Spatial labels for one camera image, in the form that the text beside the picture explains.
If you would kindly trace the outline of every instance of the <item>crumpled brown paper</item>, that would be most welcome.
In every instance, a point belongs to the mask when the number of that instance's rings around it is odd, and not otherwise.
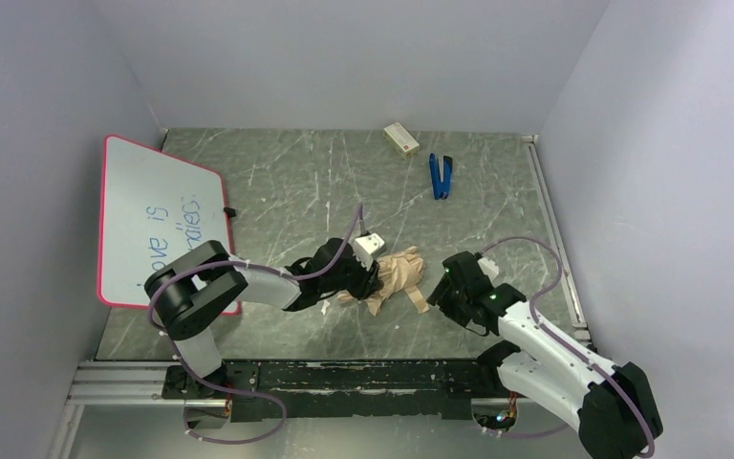
[[[409,295],[409,299],[418,309],[418,314],[429,310],[429,305],[426,304],[421,291],[416,287],[423,277],[423,258],[415,254],[416,251],[418,248],[412,246],[405,251],[384,255],[377,260],[378,279],[383,282],[384,286],[364,300],[367,303],[367,309],[373,316],[378,314],[381,303],[385,299],[401,290]],[[339,294],[336,298],[341,303],[354,299],[346,292]]]

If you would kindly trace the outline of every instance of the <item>whiteboard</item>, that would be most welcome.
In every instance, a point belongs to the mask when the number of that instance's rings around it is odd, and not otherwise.
[[[150,274],[205,241],[232,253],[221,176],[202,166],[108,136],[103,144],[97,296],[145,308]],[[225,314],[235,314],[237,304]]]

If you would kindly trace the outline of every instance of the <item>white wall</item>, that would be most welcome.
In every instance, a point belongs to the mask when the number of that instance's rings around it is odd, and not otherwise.
[[[652,382],[657,457],[734,457],[734,1],[613,1],[541,134],[594,338]]]
[[[102,137],[159,131],[91,0],[0,0],[0,458],[45,457],[95,294]]]
[[[97,0],[165,126],[534,133],[607,0]]]

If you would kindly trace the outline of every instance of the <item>gray marble surface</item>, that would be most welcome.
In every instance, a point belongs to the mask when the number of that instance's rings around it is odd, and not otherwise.
[[[310,256],[328,237],[341,236],[356,203],[367,227],[389,251],[419,247],[426,263],[419,285],[428,295],[443,274],[442,261],[477,251],[498,238],[547,240],[543,204],[518,136],[414,132],[421,152],[409,160],[380,130],[172,129],[167,153],[217,170],[225,179],[237,254],[272,266]],[[451,195],[435,201],[428,154],[454,158]],[[550,256],[525,242],[492,253],[500,280],[526,295],[555,274]],[[560,289],[539,303],[565,330],[569,306]],[[365,359],[475,357],[497,342],[447,319],[437,308],[419,315],[395,294],[373,317],[366,305],[334,299],[299,313],[244,304],[238,317],[212,325],[222,356],[235,359]],[[162,360],[169,344],[145,322],[143,311],[113,310],[97,352],[105,360]]]

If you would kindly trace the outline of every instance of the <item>table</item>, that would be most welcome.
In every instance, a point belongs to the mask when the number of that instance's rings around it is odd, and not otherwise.
[[[285,266],[312,255],[329,237],[341,237],[354,208],[364,203],[368,228],[388,252],[418,246],[426,263],[419,287],[428,295],[443,274],[442,261],[478,251],[503,236],[547,241],[547,205],[520,136],[413,132],[421,152],[411,159],[394,150],[381,130],[171,129],[163,151],[218,171],[229,204],[236,252],[242,258]],[[432,196],[428,153],[454,158],[451,194]],[[525,242],[491,255],[500,279],[530,296],[555,275],[550,256]],[[571,306],[561,289],[539,302],[565,331]],[[316,305],[299,313],[244,304],[238,317],[212,324],[221,355],[230,359],[393,359],[476,357],[499,341],[482,338],[437,308],[419,315],[398,293],[373,317],[363,304]],[[115,309],[97,359],[165,360],[169,343],[140,310]]]

